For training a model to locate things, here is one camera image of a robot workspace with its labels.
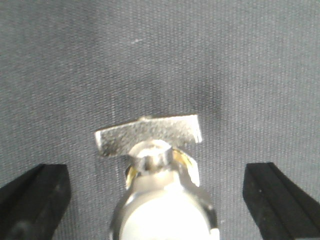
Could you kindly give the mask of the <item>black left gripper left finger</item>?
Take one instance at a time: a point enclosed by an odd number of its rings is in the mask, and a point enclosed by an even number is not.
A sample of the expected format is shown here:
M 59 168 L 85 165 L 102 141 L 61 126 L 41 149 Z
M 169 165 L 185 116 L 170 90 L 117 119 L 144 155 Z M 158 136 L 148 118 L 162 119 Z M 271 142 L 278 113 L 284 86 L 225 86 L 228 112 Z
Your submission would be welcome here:
M 39 164 L 0 189 L 2 240 L 51 240 L 71 201 L 65 164 Z

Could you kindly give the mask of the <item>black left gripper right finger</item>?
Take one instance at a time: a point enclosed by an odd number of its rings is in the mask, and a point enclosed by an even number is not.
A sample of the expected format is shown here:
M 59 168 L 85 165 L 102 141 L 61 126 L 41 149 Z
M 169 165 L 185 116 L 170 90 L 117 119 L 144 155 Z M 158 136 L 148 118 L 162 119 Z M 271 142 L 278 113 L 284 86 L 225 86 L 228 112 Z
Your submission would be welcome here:
M 245 166 L 242 196 L 264 240 L 320 238 L 320 203 L 274 163 Z

